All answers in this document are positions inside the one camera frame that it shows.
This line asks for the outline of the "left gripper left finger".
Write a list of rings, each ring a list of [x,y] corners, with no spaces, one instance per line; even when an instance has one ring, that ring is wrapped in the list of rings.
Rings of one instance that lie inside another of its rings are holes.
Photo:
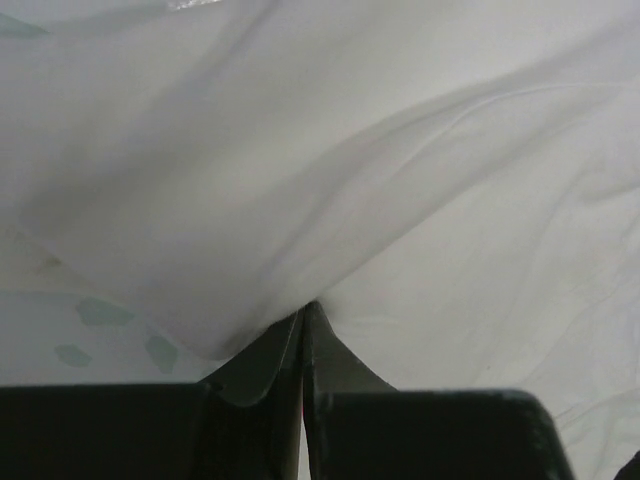
[[[293,479],[302,317],[195,383],[5,387],[5,479]]]

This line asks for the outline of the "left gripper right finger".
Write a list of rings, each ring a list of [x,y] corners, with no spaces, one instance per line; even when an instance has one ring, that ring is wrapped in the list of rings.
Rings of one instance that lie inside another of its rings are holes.
[[[398,390],[303,311],[304,424],[314,479],[570,479],[547,411],[518,390]]]

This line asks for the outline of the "white t shirt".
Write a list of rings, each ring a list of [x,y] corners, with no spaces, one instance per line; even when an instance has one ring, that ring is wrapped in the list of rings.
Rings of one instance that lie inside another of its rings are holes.
[[[639,450],[635,1],[5,1],[1,381],[190,382],[319,301],[403,389]]]

